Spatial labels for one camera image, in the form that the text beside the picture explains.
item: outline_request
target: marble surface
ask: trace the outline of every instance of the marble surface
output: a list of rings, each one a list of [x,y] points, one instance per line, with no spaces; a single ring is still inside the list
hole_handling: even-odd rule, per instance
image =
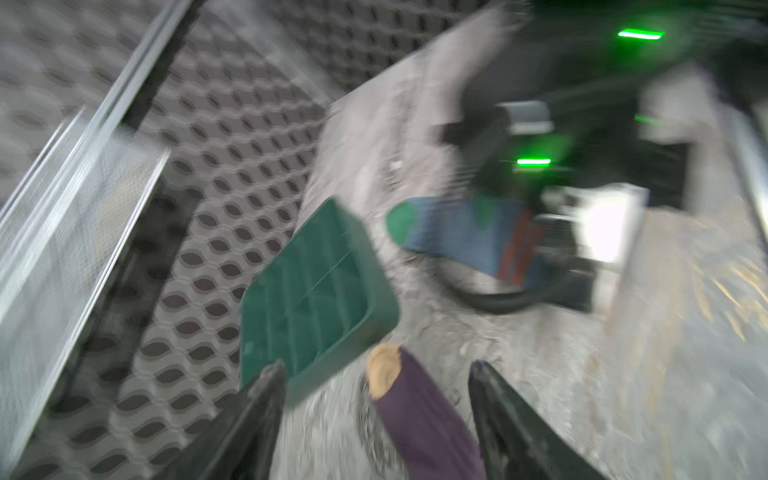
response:
[[[648,137],[691,141],[690,212],[648,210],[617,300],[583,315],[536,306],[477,314],[444,296],[384,218],[440,194],[458,158],[437,143],[463,82],[507,32],[493,8],[330,108],[299,222],[328,196],[362,218],[398,294],[387,340],[424,364],[474,430],[470,362],[487,359],[609,478],[765,478],[768,279],[707,76],[683,66],[648,89]],[[366,395],[360,357],[283,419],[273,478],[404,478]]]

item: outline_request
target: green led light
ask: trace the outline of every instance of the green led light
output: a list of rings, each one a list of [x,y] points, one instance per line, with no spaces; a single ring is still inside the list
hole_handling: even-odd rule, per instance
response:
[[[552,163],[551,158],[519,158],[519,167],[548,167]]]
[[[642,115],[635,115],[634,119],[636,121],[641,121],[644,124],[658,125],[661,123],[659,120],[656,120],[655,118],[643,117]]]
[[[639,38],[640,40],[658,40],[664,36],[663,31],[637,30],[636,28],[625,28],[619,32],[620,37]]]

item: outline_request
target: green plastic container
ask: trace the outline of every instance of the green plastic container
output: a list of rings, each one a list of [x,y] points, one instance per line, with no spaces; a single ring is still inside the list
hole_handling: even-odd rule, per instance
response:
[[[289,405],[380,341],[399,317],[365,229],[333,198],[251,284],[240,312],[240,384],[282,359]]]

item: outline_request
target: tan sock toe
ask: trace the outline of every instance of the tan sock toe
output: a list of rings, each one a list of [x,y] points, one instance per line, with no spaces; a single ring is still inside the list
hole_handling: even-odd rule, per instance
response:
[[[400,346],[380,343],[373,347],[366,361],[366,376],[374,400],[382,398],[400,375]]]

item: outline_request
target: green block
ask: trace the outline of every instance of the green block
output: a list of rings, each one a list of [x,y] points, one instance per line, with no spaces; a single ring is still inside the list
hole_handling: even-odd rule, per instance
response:
[[[365,228],[330,198],[251,284],[240,314],[241,387],[282,359],[295,405],[395,328],[399,308]]]

